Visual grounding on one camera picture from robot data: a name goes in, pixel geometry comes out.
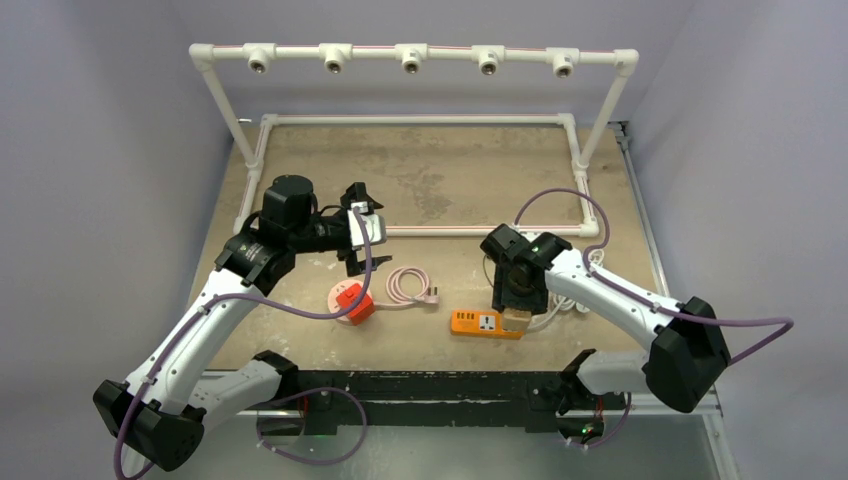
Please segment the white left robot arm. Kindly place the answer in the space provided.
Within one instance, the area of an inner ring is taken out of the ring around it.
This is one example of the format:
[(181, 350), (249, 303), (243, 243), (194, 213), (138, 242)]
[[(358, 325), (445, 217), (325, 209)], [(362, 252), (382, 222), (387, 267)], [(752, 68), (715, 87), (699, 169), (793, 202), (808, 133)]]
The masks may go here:
[(276, 178), (261, 208), (224, 245), (194, 303), (156, 350), (122, 381), (106, 380), (93, 400), (116, 445), (113, 468), (141, 461), (172, 471), (196, 451), (204, 434), (242, 410), (268, 403), (284, 409), (325, 395), (303, 387), (296, 364), (271, 351), (208, 387), (207, 366), (235, 328), (260, 305), (300, 254), (333, 251), (349, 276), (369, 278), (379, 266), (374, 246), (386, 239), (381, 204), (362, 182), (351, 184), (335, 205), (320, 207), (312, 182), (300, 175)]

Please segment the red cube socket adapter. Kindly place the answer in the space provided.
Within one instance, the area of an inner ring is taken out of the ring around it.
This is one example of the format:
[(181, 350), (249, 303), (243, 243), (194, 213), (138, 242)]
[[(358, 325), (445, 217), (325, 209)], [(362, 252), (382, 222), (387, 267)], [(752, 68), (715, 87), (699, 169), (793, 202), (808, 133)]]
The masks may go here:
[(345, 315), (338, 318), (346, 325), (358, 326), (376, 312), (376, 304), (370, 291), (364, 289), (359, 281), (339, 283), (336, 292), (330, 295), (330, 300), (336, 311), (346, 311)]

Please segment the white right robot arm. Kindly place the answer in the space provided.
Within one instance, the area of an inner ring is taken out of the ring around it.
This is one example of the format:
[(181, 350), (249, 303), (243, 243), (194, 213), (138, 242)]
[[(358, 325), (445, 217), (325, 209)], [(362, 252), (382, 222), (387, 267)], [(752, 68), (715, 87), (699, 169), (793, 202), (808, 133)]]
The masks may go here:
[(715, 313), (693, 297), (681, 303), (584, 260), (548, 232), (533, 238), (502, 224), (481, 242), (495, 264), (492, 307), (511, 331), (526, 332), (554, 295), (581, 304), (639, 345), (634, 352), (582, 351), (561, 373), (563, 405), (584, 407), (611, 393), (650, 393), (690, 413), (730, 364)]

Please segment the beige cube socket adapter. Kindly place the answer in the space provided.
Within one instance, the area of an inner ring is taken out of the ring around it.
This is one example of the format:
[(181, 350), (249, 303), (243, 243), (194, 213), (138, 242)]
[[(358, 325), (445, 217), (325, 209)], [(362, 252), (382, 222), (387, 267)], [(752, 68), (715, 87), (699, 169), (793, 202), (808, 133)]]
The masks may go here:
[(501, 328), (510, 332), (526, 332), (532, 323), (531, 311), (505, 308), (501, 313)]

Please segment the orange power strip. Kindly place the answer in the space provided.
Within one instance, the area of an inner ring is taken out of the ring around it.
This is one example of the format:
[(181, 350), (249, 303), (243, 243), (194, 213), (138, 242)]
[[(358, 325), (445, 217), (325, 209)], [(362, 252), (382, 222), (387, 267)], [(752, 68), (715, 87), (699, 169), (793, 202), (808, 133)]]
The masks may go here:
[(497, 312), (474, 310), (454, 310), (450, 317), (450, 333), (455, 336), (490, 338), (498, 340), (519, 340), (526, 333), (536, 333), (546, 328), (554, 318), (576, 309), (579, 313), (588, 313), (589, 309), (573, 299), (552, 294), (548, 310), (531, 318), (525, 331), (510, 331), (503, 326), (501, 315)]

